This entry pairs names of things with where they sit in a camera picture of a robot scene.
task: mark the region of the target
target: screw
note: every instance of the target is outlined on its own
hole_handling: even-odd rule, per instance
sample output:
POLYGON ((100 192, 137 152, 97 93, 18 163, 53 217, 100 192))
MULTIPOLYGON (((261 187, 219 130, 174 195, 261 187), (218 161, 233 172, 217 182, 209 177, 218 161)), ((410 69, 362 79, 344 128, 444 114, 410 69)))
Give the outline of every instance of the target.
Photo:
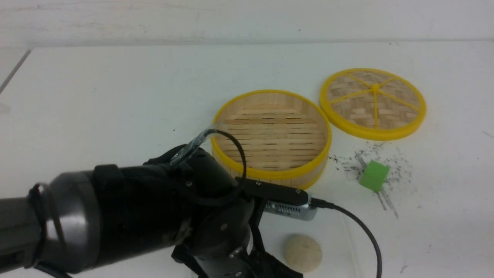
POLYGON ((241 250, 241 247, 233 250, 233 252, 228 256, 228 258, 230 258, 230 259, 235 258, 235 255, 237 255, 238 253, 240 253, 240 250, 241 250))

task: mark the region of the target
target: clear plastic tube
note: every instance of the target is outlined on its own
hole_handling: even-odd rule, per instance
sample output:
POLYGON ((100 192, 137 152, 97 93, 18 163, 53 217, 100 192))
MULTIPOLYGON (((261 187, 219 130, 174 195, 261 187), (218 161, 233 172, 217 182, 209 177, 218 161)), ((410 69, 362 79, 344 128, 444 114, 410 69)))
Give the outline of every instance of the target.
POLYGON ((201 147, 201 145, 210 137, 214 136, 216 133, 213 131, 215 130, 221 130, 221 131, 228 131, 228 128, 224 124, 214 124, 212 126, 209 126, 207 129, 203 130, 201 133, 199 133, 192 141, 190 141, 185 147, 183 147, 176 155, 172 157, 170 160, 170 167, 171 169, 175 169, 178 167, 180 164, 183 162, 189 160, 189 158, 192 157, 192 155, 201 147))

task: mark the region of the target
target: white tabletop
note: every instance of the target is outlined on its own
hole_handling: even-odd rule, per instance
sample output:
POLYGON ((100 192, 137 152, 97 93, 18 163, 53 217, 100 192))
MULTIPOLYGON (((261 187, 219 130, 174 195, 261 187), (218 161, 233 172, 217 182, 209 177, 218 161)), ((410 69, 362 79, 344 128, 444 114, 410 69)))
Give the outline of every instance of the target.
MULTIPOLYGON (((282 89, 318 102, 325 78, 352 67, 404 77, 424 95, 428 114, 416 133, 393 142, 366 141, 333 127, 332 160, 309 191, 369 226, 381 246, 383 277, 490 277, 492 42, 35 49, 0 95, 11 107, 0 115, 1 197, 25 195, 35 182, 62 171, 142 163, 190 140, 241 93, 282 89), (362 165, 356 157, 391 166, 380 196, 358 184, 362 165)), ((274 241, 290 229, 322 242, 324 272, 307 277, 375 276, 372 246, 351 220, 344 221, 348 253, 344 244, 331 247, 346 242, 337 212, 320 211, 303 231, 300 223, 279 218, 273 219, 288 231, 278 237, 274 228, 261 226, 271 248, 280 248, 274 241), (356 273, 349 274, 354 262, 356 273)), ((160 251, 81 277, 187 273, 169 251, 160 251)))
POLYGON ((0 48, 0 93, 2 84, 25 53, 21 48, 0 48))

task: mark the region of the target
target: woven bamboo lid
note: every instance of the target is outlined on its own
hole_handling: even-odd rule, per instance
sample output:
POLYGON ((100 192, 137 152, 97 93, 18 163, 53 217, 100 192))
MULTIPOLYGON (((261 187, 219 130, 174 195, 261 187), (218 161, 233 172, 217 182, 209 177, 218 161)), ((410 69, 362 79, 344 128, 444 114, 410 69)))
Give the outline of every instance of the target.
POLYGON ((376 69, 349 69, 329 77, 321 107, 341 130, 371 140, 406 137, 422 123, 426 105, 405 79, 376 69))

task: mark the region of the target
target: bamboo steamer basket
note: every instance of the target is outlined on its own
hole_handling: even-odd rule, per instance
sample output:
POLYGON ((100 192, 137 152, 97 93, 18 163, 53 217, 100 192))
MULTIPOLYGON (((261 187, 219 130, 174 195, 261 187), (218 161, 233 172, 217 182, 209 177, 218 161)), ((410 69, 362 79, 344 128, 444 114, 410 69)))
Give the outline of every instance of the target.
MULTIPOLYGON (((310 100, 280 90, 260 90, 227 102, 216 114, 244 148, 247 178, 307 189, 328 160, 331 130, 324 112, 310 100)), ((211 139, 212 154, 234 177, 242 160, 225 137, 211 139)))

